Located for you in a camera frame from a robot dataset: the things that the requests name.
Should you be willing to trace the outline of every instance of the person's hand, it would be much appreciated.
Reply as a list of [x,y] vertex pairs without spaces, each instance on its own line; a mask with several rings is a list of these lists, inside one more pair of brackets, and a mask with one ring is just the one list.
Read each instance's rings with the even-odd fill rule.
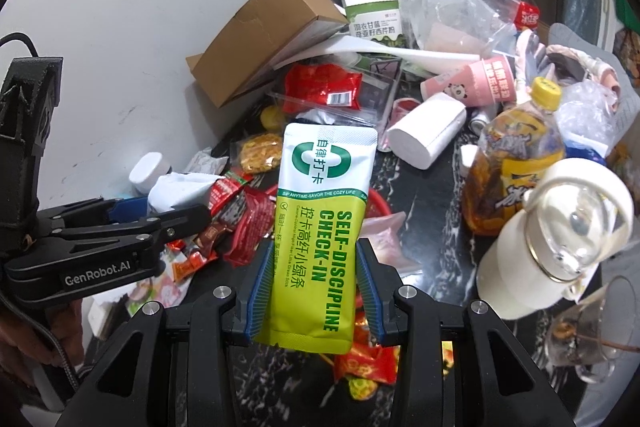
[[[84,360],[82,347],[82,301],[74,301],[64,309],[47,312],[51,333],[62,344],[72,365],[80,365]],[[57,351],[53,352],[52,365],[62,365]]]
[[[81,301],[72,302],[64,309],[47,311],[46,315],[52,333],[60,340],[71,363],[82,363]],[[6,372],[33,385],[31,374],[22,360],[23,355],[43,364],[62,364],[60,355],[49,349],[28,324],[0,307],[0,365]]]

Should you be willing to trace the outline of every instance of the plastic bottle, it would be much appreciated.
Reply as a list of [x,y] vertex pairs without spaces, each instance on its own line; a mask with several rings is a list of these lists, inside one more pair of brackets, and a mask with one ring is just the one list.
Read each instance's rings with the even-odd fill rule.
[[462,214],[474,233],[498,235],[522,208],[524,193],[564,158],[553,115],[560,96],[557,84],[537,77],[529,102],[498,115],[482,131],[462,192]]
[[539,18],[540,8],[534,0],[520,0],[520,7],[514,21],[519,32],[527,28],[534,32],[537,31]]

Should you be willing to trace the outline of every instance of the white cap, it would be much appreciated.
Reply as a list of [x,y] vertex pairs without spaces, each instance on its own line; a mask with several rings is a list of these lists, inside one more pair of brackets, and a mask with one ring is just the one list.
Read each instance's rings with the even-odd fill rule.
[[463,145],[460,148],[460,176],[466,178],[469,174],[469,169],[471,165],[474,163],[474,158],[476,157],[476,153],[478,152],[477,145]]
[[148,194],[158,181],[171,171],[171,165],[159,152],[148,152],[136,163],[129,174],[129,182],[141,194]]

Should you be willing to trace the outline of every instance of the yellow bottle cap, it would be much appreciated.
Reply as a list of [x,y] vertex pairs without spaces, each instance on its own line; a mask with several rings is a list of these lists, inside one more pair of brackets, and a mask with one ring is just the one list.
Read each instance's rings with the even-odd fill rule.
[[548,111],[555,111],[560,105],[562,89],[555,82],[538,76],[531,86],[531,100]]

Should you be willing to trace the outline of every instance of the cardboard box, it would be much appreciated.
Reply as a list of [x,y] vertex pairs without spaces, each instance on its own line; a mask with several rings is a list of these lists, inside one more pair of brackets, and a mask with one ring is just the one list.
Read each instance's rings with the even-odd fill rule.
[[249,0],[202,55],[187,57],[217,107],[270,82],[273,66],[346,25],[331,0]]

